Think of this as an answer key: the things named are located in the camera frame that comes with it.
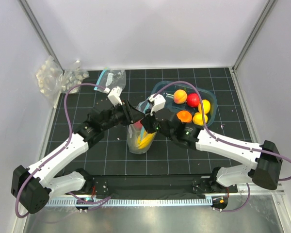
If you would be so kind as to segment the yellow pear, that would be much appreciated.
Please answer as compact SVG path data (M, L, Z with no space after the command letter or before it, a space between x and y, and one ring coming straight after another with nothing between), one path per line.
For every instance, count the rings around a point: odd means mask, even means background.
M156 133L143 132L142 134L139 134L135 142L136 148L139 150L146 148L154 140L155 136Z

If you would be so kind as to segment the clear zip bag blue zipper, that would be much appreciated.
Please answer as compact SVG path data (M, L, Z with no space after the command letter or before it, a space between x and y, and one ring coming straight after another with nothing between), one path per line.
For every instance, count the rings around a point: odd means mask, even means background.
M156 134L157 133L147 133L140 121L129 125L127 133L129 151L133 154L146 153L149 150Z

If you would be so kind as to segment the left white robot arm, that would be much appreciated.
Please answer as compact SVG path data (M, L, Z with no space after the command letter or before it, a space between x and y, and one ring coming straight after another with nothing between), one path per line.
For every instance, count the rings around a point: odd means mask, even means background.
M11 193L16 198L16 216L24 218L43 209L55 193L50 181L72 160L103 139L106 130L119 124L133 124L144 117L145 114L128 100L102 111L92 108L87 119L76 129L70 130L68 139L58 148L28 168L19 165L14 169ZM20 214L19 205L27 210L27 214Z

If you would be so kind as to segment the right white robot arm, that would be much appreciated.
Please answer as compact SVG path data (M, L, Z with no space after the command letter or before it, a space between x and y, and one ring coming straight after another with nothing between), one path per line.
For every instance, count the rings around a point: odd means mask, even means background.
M202 126L181 122L177 114L167 108L147 113L141 124L148 133L160 133L181 148L211 152L237 161L238 166L213 170L209 179L213 192L249 182L264 189L277 189L282 159L271 141L249 143L207 131Z

